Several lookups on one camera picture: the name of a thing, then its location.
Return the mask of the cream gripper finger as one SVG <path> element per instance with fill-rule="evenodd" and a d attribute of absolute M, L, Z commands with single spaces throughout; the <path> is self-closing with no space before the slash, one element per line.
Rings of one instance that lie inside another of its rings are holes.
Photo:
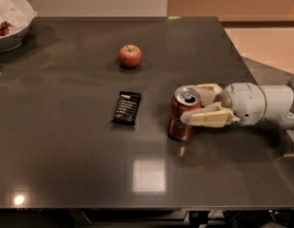
<path fill-rule="evenodd" d="M 183 124 L 191 126 L 204 126 L 204 127 L 224 127 L 240 120 L 239 117 L 234 115 L 234 112 L 227 107 L 221 106 L 206 106 L 184 112 L 180 121 Z"/>
<path fill-rule="evenodd" d="M 198 93 L 197 96 L 185 96 L 185 103 L 189 105 L 195 105 L 200 103 L 201 106 L 221 106 L 221 93 L 222 88 L 217 84 L 201 84 L 201 85 L 188 85 L 189 90 L 193 90 Z"/>

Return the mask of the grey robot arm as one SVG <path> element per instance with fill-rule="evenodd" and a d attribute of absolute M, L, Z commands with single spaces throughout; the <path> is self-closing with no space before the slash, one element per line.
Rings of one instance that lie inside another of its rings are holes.
<path fill-rule="evenodd" d="M 202 107 L 185 111 L 180 116 L 183 124 L 224 127 L 266 123 L 294 129 L 294 76 L 286 85 L 233 83 L 224 88 L 217 84 L 186 88 L 199 93 Z"/>

